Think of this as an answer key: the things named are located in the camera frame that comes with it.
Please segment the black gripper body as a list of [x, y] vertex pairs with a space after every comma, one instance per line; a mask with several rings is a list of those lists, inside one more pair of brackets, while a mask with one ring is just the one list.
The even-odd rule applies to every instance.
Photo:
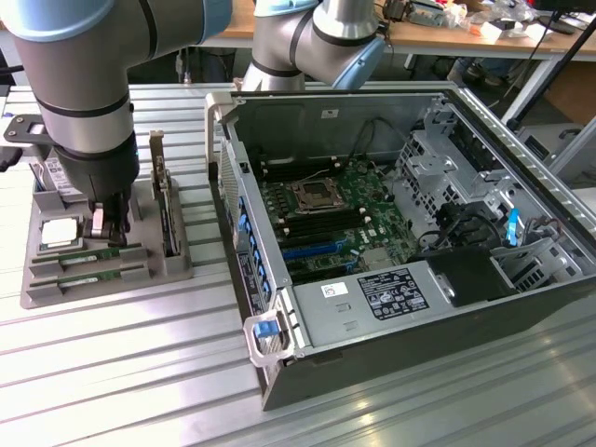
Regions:
[[94, 155], [61, 146], [55, 152], [71, 185], [93, 202], [104, 202], [123, 192], [129, 194], [140, 170], [135, 134], [116, 148]]

